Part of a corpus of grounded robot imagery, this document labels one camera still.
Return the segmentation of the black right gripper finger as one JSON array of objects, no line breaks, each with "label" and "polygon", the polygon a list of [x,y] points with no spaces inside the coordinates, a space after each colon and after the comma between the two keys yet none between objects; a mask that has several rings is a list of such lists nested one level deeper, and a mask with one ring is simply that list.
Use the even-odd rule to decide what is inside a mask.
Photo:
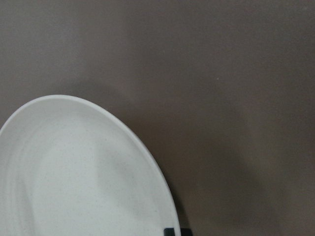
[{"label": "black right gripper finger", "polygon": [[189,228],[180,228],[180,231],[176,231],[174,228],[165,228],[164,236],[192,236],[192,230]]}]

